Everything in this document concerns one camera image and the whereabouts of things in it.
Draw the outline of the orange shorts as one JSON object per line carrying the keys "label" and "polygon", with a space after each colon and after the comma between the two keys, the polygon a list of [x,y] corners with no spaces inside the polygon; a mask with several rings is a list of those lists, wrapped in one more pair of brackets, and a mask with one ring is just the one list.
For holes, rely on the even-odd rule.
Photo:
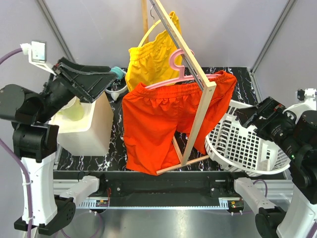
{"label": "orange shorts", "polygon": [[179,163],[172,139],[190,134],[202,91],[197,83],[145,87],[139,83],[122,100],[126,167],[156,175]]}

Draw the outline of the pink plastic hanger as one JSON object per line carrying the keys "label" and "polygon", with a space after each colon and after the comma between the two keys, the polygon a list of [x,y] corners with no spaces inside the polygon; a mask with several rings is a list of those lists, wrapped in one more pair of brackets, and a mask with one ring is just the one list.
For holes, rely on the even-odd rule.
{"label": "pink plastic hanger", "polygon": [[179,76],[177,78],[161,81],[161,82],[146,86],[145,88],[149,89],[149,90],[153,90],[153,89],[156,89],[156,88],[167,86],[167,85],[172,84],[172,83],[178,83],[178,82],[185,82],[185,81],[189,81],[189,80],[194,80],[195,77],[193,75],[185,75],[185,66],[184,65],[177,65],[175,63],[175,59],[178,56],[184,55],[184,54],[185,54],[185,52],[182,49],[177,49],[176,51],[174,51],[171,54],[171,56],[169,58],[169,66],[173,70],[179,72]]}

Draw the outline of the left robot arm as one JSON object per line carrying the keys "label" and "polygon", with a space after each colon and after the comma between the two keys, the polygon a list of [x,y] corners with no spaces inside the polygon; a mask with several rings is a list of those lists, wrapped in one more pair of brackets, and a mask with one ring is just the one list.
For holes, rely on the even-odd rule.
{"label": "left robot arm", "polygon": [[88,196],[108,192],[106,178],[87,173],[71,189],[53,191],[53,165],[58,125],[49,120],[71,99],[92,103],[116,80],[108,66],[81,65],[61,58],[53,67],[41,93],[16,84],[0,91],[0,117],[12,123],[13,148],[8,153],[23,175],[24,212],[14,222],[17,230],[31,233],[38,228],[51,236],[70,224],[76,206]]}

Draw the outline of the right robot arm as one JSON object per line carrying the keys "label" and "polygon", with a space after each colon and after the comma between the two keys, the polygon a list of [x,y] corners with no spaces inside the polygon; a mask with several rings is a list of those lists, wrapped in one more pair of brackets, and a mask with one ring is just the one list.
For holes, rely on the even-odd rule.
{"label": "right robot arm", "polygon": [[255,106],[237,109],[244,127],[255,126],[256,136],[275,143],[290,159],[293,196],[287,211],[271,203],[260,205],[255,193],[239,179],[225,184],[229,196],[241,195],[255,214],[263,238],[317,236],[317,111],[308,101],[286,108],[271,97]]}

